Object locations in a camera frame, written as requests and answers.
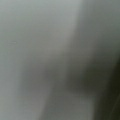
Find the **blurred background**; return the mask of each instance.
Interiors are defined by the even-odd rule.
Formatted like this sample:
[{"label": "blurred background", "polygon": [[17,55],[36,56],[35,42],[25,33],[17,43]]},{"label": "blurred background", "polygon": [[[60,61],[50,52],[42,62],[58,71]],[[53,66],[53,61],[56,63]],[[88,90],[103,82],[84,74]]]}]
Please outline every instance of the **blurred background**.
[{"label": "blurred background", "polygon": [[0,119],[92,120],[119,58],[119,4],[0,0]]}]

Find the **gray gradient background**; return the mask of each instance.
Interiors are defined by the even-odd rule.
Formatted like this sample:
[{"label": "gray gradient background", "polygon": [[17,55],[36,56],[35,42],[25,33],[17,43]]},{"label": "gray gradient background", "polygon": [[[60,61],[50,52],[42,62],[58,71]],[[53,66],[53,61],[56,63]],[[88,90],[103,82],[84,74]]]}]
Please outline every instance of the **gray gradient background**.
[{"label": "gray gradient background", "polygon": [[[109,1],[109,7],[104,7],[107,12],[102,9],[104,14],[99,16],[100,11],[95,11],[102,7],[86,12],[93,0],[86,0],[84,4],[82,0],[0,0],[1,120],[92,119],[94,97],[70,92],[64,81],[68,79],[69,64],[75,72],[79,68],[82,75],[93,56],[99,54],[96,60],[105,60],[105,64],[110,65],[109,72],[100,80],[110,74],[119,53],[119,32],[111,33],[120,30],[120,2]],[[78,41],[79,31],[82,31],[82,42]]]}]

